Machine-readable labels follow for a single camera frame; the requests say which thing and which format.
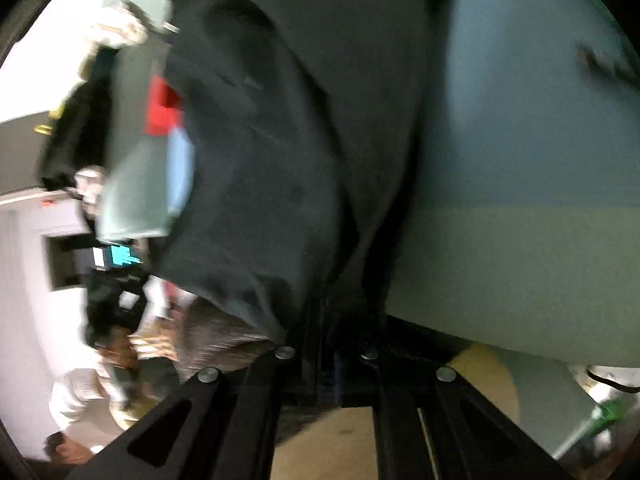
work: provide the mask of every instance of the metal screw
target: metal screw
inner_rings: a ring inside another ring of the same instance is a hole
[[[378,352],[377,348],[369,348],[365,350],[360,357],[362,357],[365,361],[374,361],[375,359],[380,357],[380,353]]]
[[[283,361],[293,359],[295,355],[296,349],[293,348],[293,346],[281,346],[276,350],[276,357],[278,359],[282,359]]]
[[[203,368],[198,372],[201,383],[214,383],[218,380],[220,371],[217,368]]]
[[[456,380],[457,376],[456,371],[448,366],[443,366],[436,370],[436,378],[443,383],[452,383]]]

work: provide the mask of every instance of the round screw head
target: round screw head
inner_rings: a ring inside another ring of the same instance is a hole
[[[456,380],[457,376],[456,371],[448,366],[443,366],[436,370],[436,378],[443,383],[452,383]]]
[[[198,372],[201,383],[214,383],[218,380],[220,371],[217,368],[203,368]]]
[[[368,348],[362,353],[360,357],[362,357],[365,361],[374,361],[375,359],[380,357],[380,352],[378,352],[377,348]]]
[[[276,350],[276,357],[278,359],[282,359],[283,361],[293,359],[295,355],[296,349],[293,348],[293,346],[281,346]]]

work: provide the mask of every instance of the light blue object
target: light blue object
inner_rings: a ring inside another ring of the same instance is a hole
[[[194,148],[183,128],[169,134],[167,153],[167,205],[169,213],[179,214],[187,203],[193,184]]]
[[[132,265],[139,264],[140,259],[132,256],[131,248],[124,245],[112,245],[111,249],[111,261],[113,261],[113,265]]]

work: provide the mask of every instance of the garment sleeve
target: garment sleeve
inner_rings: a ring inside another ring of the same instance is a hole
[[[78,420],[86,404],[92,399],[101,399],[97,388],[97,373],[90,368],[76,368],[67,372],[53,385],[49,411],[60,430]]]

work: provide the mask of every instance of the red object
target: red object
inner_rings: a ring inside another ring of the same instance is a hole
[[[153,76],[146,104],[145,131],[149,135],[165,136],[177,126],[182,126],[180,97],[164,79]]]

